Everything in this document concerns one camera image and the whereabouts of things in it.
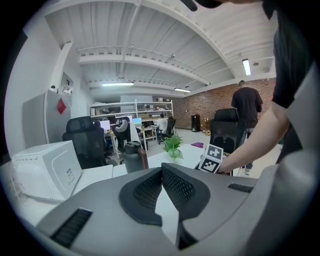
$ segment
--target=vent grille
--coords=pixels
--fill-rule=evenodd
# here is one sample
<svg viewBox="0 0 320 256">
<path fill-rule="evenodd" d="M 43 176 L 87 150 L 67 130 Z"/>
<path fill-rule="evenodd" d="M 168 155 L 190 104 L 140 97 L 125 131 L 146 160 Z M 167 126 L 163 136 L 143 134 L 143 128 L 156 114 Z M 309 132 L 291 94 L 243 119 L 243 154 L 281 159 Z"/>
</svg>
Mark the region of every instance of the vent grille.
<svg viewBox="0 0 320 256">
<path fill-rule="evenodd" d="M 253 186 L 245 186 L 245 185 L 240 185 L 240 184 L 236 184 L 236 183 L 232 183 L 228 186 L 228 188 L 233 189 L 233 190 L 238 190 L 241 192 L 246 192 L 246 193 L 250 193 L 254 187 Z"/>
<path fill-rule="evenodd" d="M 69 219 L 51 236 L 51 239 L 58 244 L 69 248 L 82 228 L 85 226 L 92 211 L 77 209 Z"/>
</svg>

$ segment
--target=black mesh panel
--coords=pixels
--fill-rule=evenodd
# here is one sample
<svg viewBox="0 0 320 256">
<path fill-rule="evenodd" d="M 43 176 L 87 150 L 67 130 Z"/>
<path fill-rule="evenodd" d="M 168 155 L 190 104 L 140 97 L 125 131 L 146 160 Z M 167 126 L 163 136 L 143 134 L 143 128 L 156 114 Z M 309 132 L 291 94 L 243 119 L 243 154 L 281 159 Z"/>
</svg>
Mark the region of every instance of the black mesh panel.
<svg viewBox="0 0 320 256">
<path fill-rule="evenodd" d="M 170 197 L 174 207 L 179 211 L 195 194 L 195 187 L 186 180 L 162 167 L 162 184 Z"/>
<path fill-rule="evenodd" d="M 150 210 L 156 209 L 157 199 L 161 192 L 161 171 L 142 182 L 135 190 L 134 197 L 140 205 Z"/>
</svg>

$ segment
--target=potted plant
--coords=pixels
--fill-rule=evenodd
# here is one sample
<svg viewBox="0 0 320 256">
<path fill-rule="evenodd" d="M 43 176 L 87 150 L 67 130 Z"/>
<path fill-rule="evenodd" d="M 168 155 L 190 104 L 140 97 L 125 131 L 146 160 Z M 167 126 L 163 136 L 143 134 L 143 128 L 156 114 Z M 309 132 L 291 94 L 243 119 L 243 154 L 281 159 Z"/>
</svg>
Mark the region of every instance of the potted plant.
<svg viewBox="0 0 320 256">
<path fill-rule="evenodd" d="M 182 152 L 178 149 L 182 143 L 183 140 L 181 137 L 179 137 L 178 134 L 174 134 L 171 138 L 167 138 L 164 141 L 163 150 L 169 154 L 173 161 L 175 161 L 177 158 L 184 159 Z"/>
</svg>

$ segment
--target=water bottle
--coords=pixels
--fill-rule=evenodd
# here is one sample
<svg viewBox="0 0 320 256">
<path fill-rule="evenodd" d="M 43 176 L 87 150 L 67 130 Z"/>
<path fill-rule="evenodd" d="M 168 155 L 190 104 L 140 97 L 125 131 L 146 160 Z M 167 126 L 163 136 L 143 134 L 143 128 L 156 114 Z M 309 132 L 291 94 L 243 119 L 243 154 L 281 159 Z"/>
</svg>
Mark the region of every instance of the water bottle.
<svg viewBox="0 0 320 256">
<path fill-rule="evenodd" d="M 139 141 L 130 141 L 124 146 L 123 159 L 128 174 L 149 169 L 147 153 Z"/>
</svg>

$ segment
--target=red brick wall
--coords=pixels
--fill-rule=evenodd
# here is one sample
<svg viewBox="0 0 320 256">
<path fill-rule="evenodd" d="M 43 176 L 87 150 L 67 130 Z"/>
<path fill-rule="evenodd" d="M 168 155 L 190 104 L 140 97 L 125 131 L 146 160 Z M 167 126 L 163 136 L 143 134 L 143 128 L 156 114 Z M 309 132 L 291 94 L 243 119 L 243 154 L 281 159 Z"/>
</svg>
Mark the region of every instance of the red brick wall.
<svg viewBox="0 0 320 256">
<path fill-rule="evenodd" d="M 274 78 L 261 79 L 249 81 L 247 84 L 259 92 L 263 101 L 262 112 L 258 113 L 258 118 L 260 118 L 270 106 L 276 81 Z M 185 98 L 172 98 L 173 115 L 176 119 L 175 127 L 191 129 L 191 115 L 199 114 L 201 124 L 203 124 L 204 118 L 213 119 L 217 110 L 232 108 L 232 96 L 238 88 L 237 84 L 231 84 Z"/>
</svg>

